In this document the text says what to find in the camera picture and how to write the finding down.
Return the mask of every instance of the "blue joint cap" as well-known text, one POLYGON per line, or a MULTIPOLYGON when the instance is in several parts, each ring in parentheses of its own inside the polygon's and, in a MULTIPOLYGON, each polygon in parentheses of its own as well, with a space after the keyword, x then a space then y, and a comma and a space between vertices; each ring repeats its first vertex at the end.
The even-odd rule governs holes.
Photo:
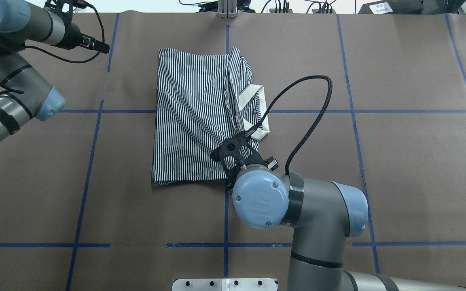
POLYGON ((368 201, 364 193, 352 186, 346 186, 332 182, 341 192, 348 218, 350 219, 350 233, 348 236, 359 236, 362 234, 368 221, 368 201))
POLYGON ((66 105, 66 100, 55 87, 52 87, 50 94, 48 94, 48 97, 44 100, 42 107, 39 109, 39 113, 37 113, 35 117, 40 121, 46 121, 61 110, 64 105, 66 105))
POLYGON ((0 0, 0 33, 20 31, 28 24, 31 15, 25 0, 0 0))
POLYGON ((254 170, 241 175, 235 183, 233 205, 242 221, 264 229, 282 221, 289 207, 289 194, 275 175, 254 170))

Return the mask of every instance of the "striped cloth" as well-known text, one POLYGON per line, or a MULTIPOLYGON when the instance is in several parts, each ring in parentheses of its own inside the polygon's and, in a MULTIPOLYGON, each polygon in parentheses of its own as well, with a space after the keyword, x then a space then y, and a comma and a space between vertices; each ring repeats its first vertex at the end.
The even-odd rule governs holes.
MULTIPOLYGON (((258 93, 242 111, 238 107, 238 96, 252 78, 238 48, 228 55, 159 51, 152 170, 156 186, 226 178, 210 153, 244 130, 242 118, 255 124, 262 117, 258 93)), ((257 140, 251 145, 257 149, 257 140)))

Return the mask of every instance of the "paper sticker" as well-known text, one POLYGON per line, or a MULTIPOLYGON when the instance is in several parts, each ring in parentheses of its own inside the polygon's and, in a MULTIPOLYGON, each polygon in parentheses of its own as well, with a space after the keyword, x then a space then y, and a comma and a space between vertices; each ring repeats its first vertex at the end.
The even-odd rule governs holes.
POLYGON ((384 14, 393 12, 388 2, 370 5, 370 9, 373 12, 373 14, 384 14))

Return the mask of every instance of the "folded garment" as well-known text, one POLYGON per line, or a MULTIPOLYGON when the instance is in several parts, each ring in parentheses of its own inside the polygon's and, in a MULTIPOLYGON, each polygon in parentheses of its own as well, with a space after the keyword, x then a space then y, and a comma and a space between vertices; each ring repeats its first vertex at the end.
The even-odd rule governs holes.
MULTIPOLYGON (((221 164, 211 160, 211 152, 266 112, 264 88, 251 84, 252 79, 238 48, 227 55, 159 51, 155 185, 226 178, 221 164)), ((251 146, 257 149, 258 140, 268 132, 266 118, 251 146)))

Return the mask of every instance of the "white bracket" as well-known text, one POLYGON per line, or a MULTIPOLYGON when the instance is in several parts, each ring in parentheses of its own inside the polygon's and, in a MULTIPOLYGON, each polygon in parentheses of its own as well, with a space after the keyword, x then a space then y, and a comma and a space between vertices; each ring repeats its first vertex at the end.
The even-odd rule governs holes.
POLYGON ((218 0, 218 18, 237 18, 237 0, 218 0))
POLYGON ((278 291, 277 282, 271 278, 179 279, 172 291, 278 291))

